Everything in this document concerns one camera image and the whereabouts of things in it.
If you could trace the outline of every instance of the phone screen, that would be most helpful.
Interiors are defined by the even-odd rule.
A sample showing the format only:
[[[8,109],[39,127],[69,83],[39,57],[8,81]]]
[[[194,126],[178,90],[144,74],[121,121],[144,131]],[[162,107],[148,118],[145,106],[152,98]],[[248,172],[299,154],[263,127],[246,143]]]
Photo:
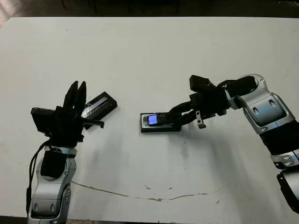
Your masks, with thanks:
[[[148,116],[148,125],[155,125],[157,123],[157,115]]]

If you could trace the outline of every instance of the table surface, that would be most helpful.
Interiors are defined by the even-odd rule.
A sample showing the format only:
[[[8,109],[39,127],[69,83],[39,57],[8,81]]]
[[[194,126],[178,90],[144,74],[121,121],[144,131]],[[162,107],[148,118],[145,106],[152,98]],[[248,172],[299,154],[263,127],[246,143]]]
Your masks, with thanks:
[[[30,159],[45,137],[32,107],[54,109],[75,80],[118,108],[77,146],[69,219],[296,223],[269,151],[241,110],[179,133],[141,134],[139,114],[188,101],[189,77],[264,76],[299,117],[299,20],[12,18],[0,30],[0,215],[26,216]]]

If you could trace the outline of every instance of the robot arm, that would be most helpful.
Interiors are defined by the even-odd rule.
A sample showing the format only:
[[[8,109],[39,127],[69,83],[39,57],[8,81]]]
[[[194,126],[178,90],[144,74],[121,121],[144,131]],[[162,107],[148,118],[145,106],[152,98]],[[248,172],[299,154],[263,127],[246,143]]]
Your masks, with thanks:
[[[71,179],[76,172],[75,146],[83,141],[83,125],[104,122],[81,117],[86,101],[86,84],[78,88],[74,82],[65,95],[63,107],[55,110],[32,108],[31,114],[37,130],[50,139],[43,143],[32,158],[27,188],[28,224],[63,224],[67,220],[71,198]],[[36,158],[45,147],[44,157],[37,165],[37,187],[31,198],[31,182]]]
[[[281,191],[291,209],[299,213],[299,124],[275,93],[269,92],[260,75],[249,74],[214,86],[208,79],[191,76],[190,88],[196,93],[190,101],[175,106],[170,112],[190,112],[172,125],[181,126],[197,120],[205,128],[204,119],[226,114],[228,108],[243,108],[255,132],[271,153]]]

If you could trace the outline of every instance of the black cable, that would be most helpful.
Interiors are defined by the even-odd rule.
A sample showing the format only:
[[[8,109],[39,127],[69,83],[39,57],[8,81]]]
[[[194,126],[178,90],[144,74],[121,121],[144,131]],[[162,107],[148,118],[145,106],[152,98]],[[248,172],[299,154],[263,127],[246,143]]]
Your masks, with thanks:
[[[31,162],[30,162],[30,166],[29,166],[29,185],[26,191],[26,212],[27,214],[29,213],[29,208],[30,208],[30,203],[31,203],[31,184],[32,184],[32,180],[33,180],[33,176],[34,176],[34,170],[36,168],[36,160],[37,160],[37,156],[38,153],[45,147],[49,145],[49,140],[45,141],[43,144],[41,144],[41,146],[38,148],[37,152],[33,155]]]

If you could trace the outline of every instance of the mobile phone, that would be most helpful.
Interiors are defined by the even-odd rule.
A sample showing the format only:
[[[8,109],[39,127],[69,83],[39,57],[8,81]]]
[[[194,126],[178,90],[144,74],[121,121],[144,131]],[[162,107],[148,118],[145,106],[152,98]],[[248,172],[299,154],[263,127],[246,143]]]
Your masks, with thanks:
[[[172,124],[181,116],[178,112],[159,113],[148,116],[149,126],[160,126],[166,124]]]
[[[159,114],[164,113],[141,113],[140,114],[140,131],[141,133],[155,133],[155,132],[179,132],[182,126],[172,126],[172,124],[158,125]]]

